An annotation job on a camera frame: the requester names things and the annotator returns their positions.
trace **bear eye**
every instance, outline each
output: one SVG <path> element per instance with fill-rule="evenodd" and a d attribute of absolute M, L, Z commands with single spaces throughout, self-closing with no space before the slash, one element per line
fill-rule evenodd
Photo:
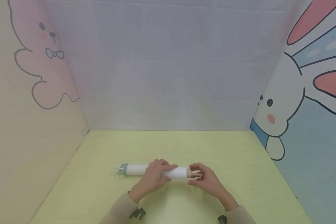
<path fill-rule="evenodd" d="M 40 27 L 40 29 L 45 30 L 45 25 L 41 22 L 39 23 L 39 27 Z"/>
<path fill-rule="evenodd" d="M 267 104 L 268 104 L 268 106 L 272 106 L 273 105 L 273 100 L 272 99 L 268 99 Z"/>

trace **hand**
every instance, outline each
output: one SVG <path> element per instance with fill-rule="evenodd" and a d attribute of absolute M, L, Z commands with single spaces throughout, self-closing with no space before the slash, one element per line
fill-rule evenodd
<path fill-rule="evenodd" d="M 172 180 L 170 177 L 162 177 L 163 171 L 172 170 L 177 167 L 178 165 L 169 165 L 169 163 L 163 159 L 155 159 L 147 167 L 142 179 L 132 187 L 128 196 L 133 202 L 138 203 L 147 194 L 158 191 L 168 181 Z"/>
<path fill-rule="evenodd" d="M 189 185 L 199 187 L 211 196 L 218 198 L 227 212 L 230 212 L 239 206 L 234 197 L 219 181 L 213 170 L 201 163 L 193 163 L 189 167 L 191 170 L 199 170 L 200 172 L 198 173 L 204 175 L 196 180 L 189 180 Z"/>

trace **yellow table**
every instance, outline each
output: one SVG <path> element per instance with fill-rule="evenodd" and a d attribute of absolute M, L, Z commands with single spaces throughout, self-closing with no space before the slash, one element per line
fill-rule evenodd
<path fill-rule="evenodd" d="M 98 223 L 140 179 L 112 174 L 112 168 L 155 158 L 211 167 L 257 224 L 311 223 L 253 132 L 176 131 L 91 131 L 31 223 Z M 218 223 L 224 214 L 215 198 L 186 180 L 173 180 L 141 206 L 147 215 L 132 223 Z"/>

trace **white cylinder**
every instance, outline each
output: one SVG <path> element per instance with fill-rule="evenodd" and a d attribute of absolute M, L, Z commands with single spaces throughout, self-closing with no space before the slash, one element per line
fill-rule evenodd
<path fill-rule="evenodd" d="M 164 171 L 162 175 L 165 175 L 170 178 L 187 179 L 187 168 L 177 167 L 173 170 Z"/>
<path fill-rule="evenodd" d="M 148 165 L 133 165 L 128 164 L 126 175 L 143 175 Z"/>
<path fill-rule="evenodd" d="M 133 165 L 128 164 L 126 168 L 126 175 L 144 175 L 148 165 Z M 168 176 L 170 178 L 187 179 L 187 168 L 177 167 L 173 170 L 162 172 L 162 176 Z"/>

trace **person's left hand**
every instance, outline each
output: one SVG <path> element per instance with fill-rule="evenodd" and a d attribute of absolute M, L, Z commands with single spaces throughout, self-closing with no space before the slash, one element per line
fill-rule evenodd
<path fill-rule="evenodd" d="M 169 163 L 163 159 L 155 159 L 147 167 L 142 179 L 132 187 L 128 196 L 133 202 L 138 203 L 147 194 L 158 191 L 168 181 L 172 180 L 170 177 L 162 177 L 163 171 L 172 170 L 177 167 L 178 165 L 169 165 Z"/>

